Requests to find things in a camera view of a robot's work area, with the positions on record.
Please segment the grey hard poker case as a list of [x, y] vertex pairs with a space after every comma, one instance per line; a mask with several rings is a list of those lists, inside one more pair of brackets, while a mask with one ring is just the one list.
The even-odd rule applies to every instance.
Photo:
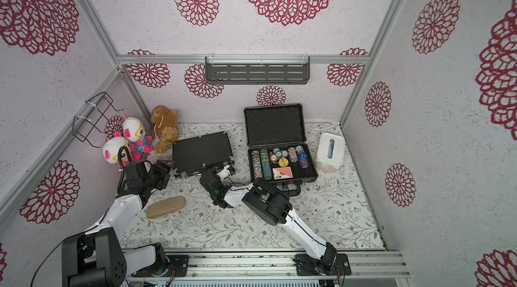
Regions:
[[[307, 149], [315, 169], [315, 162], [306, 143], [304, 111], [301, 104], [248, 107], [244, 110], [244, 120], [246, 125], [246, 142], [249, 147], [249, 169], [252, 179], [256, 178], [254, 178], [253, 169], [250, 164], [250, 151], [261, 150], [263, 148], [303, 145]], [[318, 173], [316, 169], [315, 172], [317, 177], [312, 181], [267, 181], [289, 196], [297, 196], [301, 193], [303, 183], [312, 183], [317, 180]]]

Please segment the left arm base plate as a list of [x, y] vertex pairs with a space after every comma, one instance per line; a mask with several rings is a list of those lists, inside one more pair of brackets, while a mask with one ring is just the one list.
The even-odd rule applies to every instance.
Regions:
[[187, 275], [188, 262], [190, 257], [186, 254], [180, 255], [167, 255], [168, 263], [164, 269], [158, 271], [152, 271], [151, 269], [144, 268], [131, 275], [132, 278], [183, 278]]

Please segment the black poker case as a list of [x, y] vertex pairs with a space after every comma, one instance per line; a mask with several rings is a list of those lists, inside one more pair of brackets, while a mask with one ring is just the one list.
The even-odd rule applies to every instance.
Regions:
[[172, 145], [175, 178], [202, 174], [233, 165], [234, 154], [226, 132], [179, 140]]

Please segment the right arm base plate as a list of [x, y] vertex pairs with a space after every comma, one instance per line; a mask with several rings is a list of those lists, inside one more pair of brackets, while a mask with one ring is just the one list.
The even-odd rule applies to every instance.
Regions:
[[307, 254], [295, 255], [294, 263], [298, 276], [351, 276], [352, 273], [350, 261], [344, 253], [339, 253], [331, 265], [325, 265], [322, 260], [315, 260]]

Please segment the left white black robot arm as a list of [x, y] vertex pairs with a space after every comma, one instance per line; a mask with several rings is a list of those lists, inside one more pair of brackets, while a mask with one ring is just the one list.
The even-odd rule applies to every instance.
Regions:
[[170, 261], [160, 243], [124, 252], [119, 235], [170, 179], [171, 160], [133, 161], [121, 167], [112, 206], [85, 232], [66, 238], [61, 246], [63, 286], [120, 286], [142, 271], [150, 276], [169, 274]]

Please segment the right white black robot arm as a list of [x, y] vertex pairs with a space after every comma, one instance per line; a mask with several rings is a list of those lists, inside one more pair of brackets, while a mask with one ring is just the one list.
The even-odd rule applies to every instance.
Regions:
[[248, 185], [224, 185], [223, 180], [234, 174], [232, 166], [221, 170], [206, 171], [199, 183], [207, 191], [214, 205], [221, 208], [244, 208], [253, 211], [271, 226], [282, 226], [301, 245], [309, 263], [317, 273], [330, 275], [344, 272], [345, 262], [335, 247], [319, 237], [298, 215], [289, 196], [275, 185], [258, 178]]

